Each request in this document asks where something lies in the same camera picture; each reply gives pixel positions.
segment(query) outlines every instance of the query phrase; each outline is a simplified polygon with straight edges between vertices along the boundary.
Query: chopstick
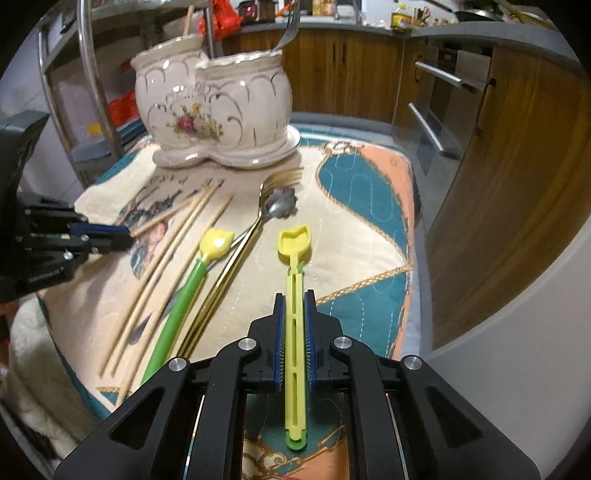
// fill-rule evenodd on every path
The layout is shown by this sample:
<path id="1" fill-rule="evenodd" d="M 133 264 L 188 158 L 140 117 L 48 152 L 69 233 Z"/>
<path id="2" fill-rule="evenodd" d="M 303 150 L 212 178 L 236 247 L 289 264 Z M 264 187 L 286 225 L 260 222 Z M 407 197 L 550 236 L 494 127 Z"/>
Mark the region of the chopstick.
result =
<path id="1" fill-rule="evenodd" d="M 125 350 L 127 337 L 129 336 L 131 329 L 135 326 L 136 322 L 138 321 L 138 318 L 142 313 L 146 303 L 148 302 L 150 295 L 152 295 L 152 292 L 154 291 L 154 287 L 158 283 L 158 280 L 164 272 L 164 269 L 166 269 L 169 260 L 173 257 L 174 251 L 180 245 L 181 241 L 183 241 L 184 236 L 191 228 L 191 225 L 197 218 L 197 215 L 199 215 L 199 213 L 201 213 L 201 211 L 205 208 L 210 198 L 213 196 L 214 192 L 218 189 L 220 185 L 221 183 L 210 185 L 203 191 L 203 197 L 201 197 L 200 195 L 200 198 L 195 199 L 193 201 L 193 203 L 191 204 L 191 211 L 186 221 L 183 223 L 183 226 L 175 232 L 174 238 L 172 239 L 170 246 L 168 247 L 168 250 L 166 250 L 164 255 L 162 255 L 161 260 L 158 263 L 158 266 L 156 267 L 150 280 L 147 282 L 147 285 L 141 292 L 141 296 L 139 297 L 139 300 L 137 300 L 137 302 L 135 303 L 133 311 L 127 320 L 123 334 L 121 335 L 119 342 L 115 348 L 115 351 L 112 355 L 115 358 L 115 362 L 111 367 L 111 376 L 115 375 L 117 367 L 119 366 L 119 362 L 121 362 L 121 357 L 123 357 L 123 351 Z"/>
<path id="2" fill-rule="evenodd" d="M 224 213 L 224 211 L 226 210 L 226 208 L 228 207 L 228 205 L 230 204 L 231 201 L 232 201 L 232 196 L 227 195 L 225 197 L 224 201 L 222 202 L 222 204 L 215 211 L 215 213 L 212 216 L 211 220 L 209 221 L 209 224 L 207 225 L 207 227 L 204 229 L 204 231 L 202 233 L 202 237 L 205 234 L 205 232 L 207 232 L 211 227 L 213 227 L 213 225 L 215 225 L 215 223 L 221 217 L 221 215 Z M 144 357 L 144 353 L 145 353 L 146 349 L 148 348 L 148 345 L 150 344 L 150 341 L 152 339 L 152 336 L 154 335 L 154 332 L 156 331 L 156 328 L 158 326 L 158 320 L 159 320 L 160 316 L 162 315 L 162 312 L 164 311 L 166 304 L 168 303 L 168 299 L 174 293 L 174 289 L 176 288 L 177 284 L 181 281 L 185 271 L 189 268 L 192 261 L 194 260 L 194 257 L 197 255 L 197 253 L 199 251 L 199 243 L 201 243 L 201 238 L 199 239 L 199 242 L 195 243 L 190 255 L 187 255 L 183 264 L 178 268 L 176 278 L 175 278 L 174 282 L 172 282 L 168 286 L 168 289 L 166 290 L 166 292 L 161 296 L 161 301 L 158 304 L 158 308 L 154 309 L 154 311 L 151 313 L 150 320 L 148 321 L 148 324 L 146 325 L 146 328 L 142 334 L 141 340 L 137 344 L 137 348 L 136 348 L 136 350 L 138 351 L 137 355 L 131 361 L 131 363 L 128 365 L 127 372 L 125 373 L 125 378 L 123 380 L 123 383 L 122 383 L 121 388 L 119 389 L 119 393 L 117 395 L 117 401 L 115 402 L 115 407 L 119 407 L 119 405 L 121 405 L 123 403 L 123 400 L 125 399 L 125 396 L 127 395 L 127 392 L 129 391 L 129 388 L 130 388 L 130 386 L 135 378 L 135 375 L 138 371 L 138 368 L 139 368 L 139 365 L 142 361 L 142 358 Z"/>
<path id="3" fill-rule="evenodd" d="M 102 377 L 105 374 L 107 364 L 111 360 L 113 351 L 115 350 L 118 342 L 119 341 L 126 341 L 127 336 L 124 335 L 124 331 L 127 331 L 128 329 L 131 330 L 133 328 L 133 325 L 131 327 L 128 326 L 129 314 L 133 311 L 140 295 L 144 291 L 144 287 L 148 283 L 148 280 L 150 280 L 152 274 L 154 273 L 154 271 L 158 267 L 160 260 L 162 259 L 162 257 L 166 253 L 166 251 L 168 250 L 171 243 L 174 241 L 175 237 L 178 235 L 179 230 L 183 227 L 183 225 L 189 219 L 189 216 L 191 215 L 192 210 L 194 210 L 194 208 L 197 207 L 199 205 L 199 203 L 206 197 L 206 195 L 209 191 L 209 188 L 210 187 L 202 190 L 195 198 L 193 198 L 191 200 L 191 208 L 190 208 L 189 212 L 187 212 L 186 216 L 182 220 L 180 220 L 178 223 L 175 223 L 175 225 L 173 225 L 173 227 L 171 228 L 170 232 L 168 233 L 166 239 L 164 240 L 159 253 L 148 264 L 148 268 L 146 269 L 144 274 L 139 279 L 139 282 L 135 286 L 135 290 L 131 294 L 131 298 L 130 298 L 128 304 L 126 305 L 125 310 L 123 310 L 123 312 L 119 315 L 119 317 L 115 323 L 115 327 L 112 329 L 111 338 L 109 339 L 109 342 L 108 342 L 109 346 L 104 350 L 103 355 L 100 359 L 100 364 L 99 364 L 100 367 L 99 367 L 99 372 L 98 372 L 100 377 Z"/>
<path id="4" fill-rule="evenodd" d="M 140 225 L 139 227 L 135 228 L 131 232 L 131 236 L 133 238 L 138 238 L 140 235 L 142 235 L 143 233 L 146 233 L 146 231 L 150 230 L 154 225 L 157 225 L 158 223 L 166 220 L 171 215 L 174 215 L 175 213 L 177 213 L 179 210 L 182 210 L 186 206 L 190 205 L 193 200 L 194 199 L 191 196 L 188 199 L 184 199 L 179 204 L 166 209 L 165 211 L 163 211 L 159 215 L 157 215 L 154 218 L 151 218 L 150 220 L 145 222 L 143 225 Z"/>
<path id="5" fill-rule="evenodd" d="M 189 5 L 187 8 L 187 16 L 185 17 L 185 27 L 183 28 L 183 37 L 186 37 L 191 27 L 191 19 L 193 18 L 193 12 L 195 11 L 195 5 Z"/>

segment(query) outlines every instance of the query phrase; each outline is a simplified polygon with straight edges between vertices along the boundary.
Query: green and yellow utensil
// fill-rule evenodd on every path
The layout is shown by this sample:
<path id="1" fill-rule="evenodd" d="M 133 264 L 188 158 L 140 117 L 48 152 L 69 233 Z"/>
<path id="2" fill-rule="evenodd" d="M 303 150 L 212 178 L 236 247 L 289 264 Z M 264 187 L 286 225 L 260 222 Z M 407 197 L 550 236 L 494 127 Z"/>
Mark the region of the green and yellow utensil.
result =
<path id="1" fill-rule="evenodd" d="M 306 446 L 306 334 L 301 257 L 310 249 L 310 230 L 303 225 L 279 234 L 277 250 L 289 257 L 285 292 L 285 442 L 292 450 Z"/>
<path id="2" fill-rule="evenodd" d="M 178 333 L 183 326 L 207 273 L 207 265 L 223 257 L 232 244 L 234 233 L 210 228 L 199 243 L 201 258 L 197 258 L 191 273 L 183 288 L 178 293 L 173 309 L 160 333 L 156 347 L 152 352 L 142 383 L 154 375 L 168 360 L 170 351 L 177 340 Z"/>

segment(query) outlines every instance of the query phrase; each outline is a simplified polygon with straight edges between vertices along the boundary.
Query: kitchen counter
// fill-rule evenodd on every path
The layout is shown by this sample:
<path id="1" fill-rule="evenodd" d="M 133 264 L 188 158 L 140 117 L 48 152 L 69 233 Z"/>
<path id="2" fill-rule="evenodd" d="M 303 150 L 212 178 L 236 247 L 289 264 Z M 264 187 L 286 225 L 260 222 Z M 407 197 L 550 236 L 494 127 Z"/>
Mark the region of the kitchen counter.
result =
<path id="1" fill-rule="evenodd" d="M 240 33 L 283 30 L 284 28 L 285 22 L 257 24 L 243 27 Z M 303 17 L 300 28 L 312 30 L 348 30 L 397 38 L 433 37 L 442 40 L 470 40 L 479 44 L 502 45 L 527 51 L 545 57 L 548 60 L 558 62 L 571 69 L 581 68 L 579 59 L 573 49 L 570 48 L 568 42 L 559 32 L 533 25 L 503 22 L 462 22 L 438 27 L 417 28 L 408 33 L 392 31 L 389 28 L 356 25 L 350 22 L 331 19 L 327 19 L 326 21 L 307 21 Z"/>

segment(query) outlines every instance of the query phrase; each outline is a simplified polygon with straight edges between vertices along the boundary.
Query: yellow spoon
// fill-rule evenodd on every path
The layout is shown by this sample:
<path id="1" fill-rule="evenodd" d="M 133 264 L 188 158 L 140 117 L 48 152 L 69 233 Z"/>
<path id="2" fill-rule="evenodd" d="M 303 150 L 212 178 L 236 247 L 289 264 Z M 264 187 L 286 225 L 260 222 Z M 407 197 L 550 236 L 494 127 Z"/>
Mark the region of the yellow spoon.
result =
<path id="1" fill-rule="evenodd" d="M 310 249 L 307 225 L 279 234 L 277 250 L 290 259 L 285 293 L 285 442 L 292 450 L 306 446 L 306 338 L 301 256 Z"/>

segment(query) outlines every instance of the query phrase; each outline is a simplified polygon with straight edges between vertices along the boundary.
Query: floral design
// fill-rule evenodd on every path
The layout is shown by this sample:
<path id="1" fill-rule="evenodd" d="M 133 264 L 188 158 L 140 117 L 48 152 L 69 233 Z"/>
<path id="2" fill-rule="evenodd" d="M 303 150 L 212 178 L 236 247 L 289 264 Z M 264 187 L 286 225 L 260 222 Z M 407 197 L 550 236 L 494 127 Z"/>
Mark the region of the floral design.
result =
<path id="1" fill-rule="evenodd" d="M 174 130 L 175 134 L 185 134 L 201 139 L 213 138 L 219 141 L 223 135 L 222 126 L 212 119 L 209 113 L 203 114 L 201 112 L 200 103 L 194 103 L 190 112 L 184 105 L 181 106 L 181 109 L 183 114 L 178 116 L 174 113 L 175 122 L 172 125 L 166 124 L 167 127 Z"/>

